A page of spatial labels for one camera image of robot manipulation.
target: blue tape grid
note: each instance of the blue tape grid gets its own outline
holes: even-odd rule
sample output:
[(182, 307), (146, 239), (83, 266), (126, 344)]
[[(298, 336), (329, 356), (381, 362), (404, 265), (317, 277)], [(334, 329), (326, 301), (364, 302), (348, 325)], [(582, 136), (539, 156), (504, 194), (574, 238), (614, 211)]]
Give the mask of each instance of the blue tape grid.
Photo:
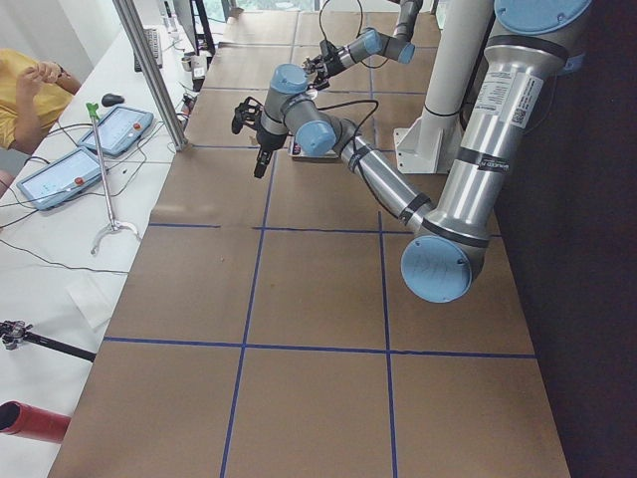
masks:
[[(290, 62), (292, 61), (294, 48), (302, 46), (297, 44), (297, 36), (299, 29), (300, 16), (297, 17), (297, 23), (295, 25), (294, 32), (294, 45), (291, 48)], [(289, 46), (278, 44), (264, 44), (259, 46)], [(418, 49), (435, 49), (435, 47), (417, 47)], [(422, 92), (375, 92), (373, 84), (373, 72), (369, 69), (369, 83), (370, 90), (366, 91), (350, 91), (347, 93), (363, 93), (370, 94), (370, 97), (374, 99), (375, 95), (424, 95)], [(208, 88), (204, 87), (204, 90), (218, 90), (218, 91), (266, 91), (266, 89), (235, 89), (235, 88)], [(376, 127), (375, 118), (370, 119), (372, 121), (372, 128), (374, 131), (374, 141), (378, 144), (378, 129)], [(257, 146), (216, 146), (216, 145), (203, 145), (193, 144), (194, 147), (202, 148), (230, 148), (230, 149), (256, 149)], [(266, 206), (263, 215), (263, 221), (261, 227), (255, 227), (253, 229), (260, 230), (261, 235), (259, 238), (259, 246), (257, 252), (257, 259), (255, 262), (254, 275), (251, 286), (250, 300), (248, 304), (248, 311), (246, 313), (246, 323), (244, 328), (243, 339), (240, 344), (238, 343), (223, 343), (223, 342), (201, 342), (201, 341), (173, 341), (173, 340), (155, 340), (155, 339), (133, 339), (133, 338), (119, 338), (119, 337), (105, 337), (107, 342), (119, 342), (119, 343), (132, 343), (132, 344), (153, 344), (153, 345), (169, 345), (169, 346), (191, 346), (191, 347), (213, 347), (213, 348), (233, 348), (240, 349), (239, 362), (237, 366), (237, 375), (235, 379), (235, 386), (232, 398), (232, 404), (230, 409), (230, 417), (228, 420), (228, 428), (226, 431), (226, 440), (224, 445), (224, 452), (222, 458), (222, 464), (219, 476), (225, 478), (226, 469), (228, 465), (228, 458), (230, 452), (230, 446), (232, 442), (232, 433), (235, 420), (235, 414), (237, 409), (237, 402), (239, 398), (239, 391), (241, 387), (241, 378), (243, 373), (243, 362), (247, 349), (255, 350), (270, 350), (270, 351), (295, 351), (295, 352), (320, 352), (320, 353), (341, 353), (341, 354), (372, 354), (372, 355), (385, 355), (387, 366), (387, 396), (388, 396), (388, 408), (389, 408), (389, 431), (391, 437), (391, 461), (392, 461), (392, 476), (398, 478), (398, 459), (397, 459), (397, 444), (396, 444), (396, 425), (395, 425), (395, 412), (394, 412), (394, 391), (393, 391), (393, 378), (392, 378), (392, 356), (428, 356), (428, 357), (448, 357), (448, 358), (481, 358), (481, 359), (535, 359), (535, 355), (531, 354), (485, 354), (485, 353), (460, 353), (460, 352), (447, 352), (447, 351), (400, 351), (393, 350), (391, 348), (391, 331), (389, 323), (389, 306), (387, 300), (387, 285), (386, 285), (386, 269), (385, 269), (385, 234), (411, 234), (409, 231), (384, 231), (382, 224), (382, 214), (378, 211), (378, 230), (348, 230), (348, 229), (315, 229), (315, 228), (289, 228), (289, 227), (268, 227), (268, 212), (270, 208), (270, 201), (272, 197), (272, 188), (274, 183), (274, 175), (276, 171), (277, 155), (275, 154), (272, 161), (272, 172), (270, 175), (270, 181), (268, 185), (268, 193), (266, 199)], [(212, 224), (178, 224), (178, 223), (150, 223), (149, 226), (153, 227), (191, 227), (191, 228), (213, 228), (217, 229), (221, 226)], [(252, 318), (252, 309), (254, 305), (254, 298), (256, 293), (257, 281), (259, 278), (259, 268), (261, 264), (261, 255), (263, 251), (263, 243), (265, 234), (267, 231), (287, 231), (287, 232), (328, 232), (328, 233), (340, 233), (340, 234), (378, 234), (379, 248), (380, 248), (380, 268), (381, 268), (381, 287), (382, 287), (382, 302), (383, 302), (383, 316), (384, 316), (384, 330), (385, 330), (385, 349), (358, 349), (358, 348), (336, 348), (336, 347), (307, 347), (307, 346), (284, 346), (284, 345), (267, 345), (267, 344), (250, 344), (248, 343), (248, 336), (250, 333), (250, 323)]]

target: white pillar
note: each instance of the white pillar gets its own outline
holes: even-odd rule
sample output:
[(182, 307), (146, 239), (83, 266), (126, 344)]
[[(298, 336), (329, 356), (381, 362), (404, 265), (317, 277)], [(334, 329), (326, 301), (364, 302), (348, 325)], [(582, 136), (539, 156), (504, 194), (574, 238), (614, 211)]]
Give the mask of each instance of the white pillar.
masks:
[(394, 131), (398, 169), (447, 172), (460, 143), (457, 111), (493, 14), (493, 0), (452, 0), (425, 106), (411, 128)]

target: keyboard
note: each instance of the keyboard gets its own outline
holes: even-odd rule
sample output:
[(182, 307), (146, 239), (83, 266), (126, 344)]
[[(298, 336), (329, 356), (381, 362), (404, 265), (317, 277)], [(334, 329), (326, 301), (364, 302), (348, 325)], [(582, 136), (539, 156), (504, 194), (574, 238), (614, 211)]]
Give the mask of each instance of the keyboard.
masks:
[[(150, 47), (150, 51), (152, 52), (152, 56), (155, 58), (155, 62), (159, 68), (163, 65), (163, 58), (161, 55), (161, 42), (159, 41), (159, 32), (155, 28), (144, 28), (143, 34), (146, 37), (146, 41), (148, 42), (148, 46)], [(135, 59), (135, 71), (141, 71), (141, 65), (139, 64), (139, 58), (137, 55), (134, 55)]]

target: computer mouse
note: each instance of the computer mouse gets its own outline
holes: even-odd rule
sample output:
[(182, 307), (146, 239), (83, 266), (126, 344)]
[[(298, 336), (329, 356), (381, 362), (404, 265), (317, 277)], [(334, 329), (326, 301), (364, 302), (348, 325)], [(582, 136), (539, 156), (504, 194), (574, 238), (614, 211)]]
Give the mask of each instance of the computer mouse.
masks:
[(115, 95), (113, 93), (106, 93), (102, 97), (102, 106), (103, 107), (112, 107), (113, 105), (119, 105), (123, 103), (123, 97), (120, 95)]

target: monitor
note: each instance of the monitor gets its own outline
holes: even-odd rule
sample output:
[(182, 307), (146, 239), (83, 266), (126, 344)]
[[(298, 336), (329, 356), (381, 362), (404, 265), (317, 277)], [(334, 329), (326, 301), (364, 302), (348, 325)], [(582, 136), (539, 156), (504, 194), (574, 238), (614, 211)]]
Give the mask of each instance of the monitor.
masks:
[(214, 55), (215, 45), (203, 0), (172, 0), (172, 5), (195, 54), (207, 50)]

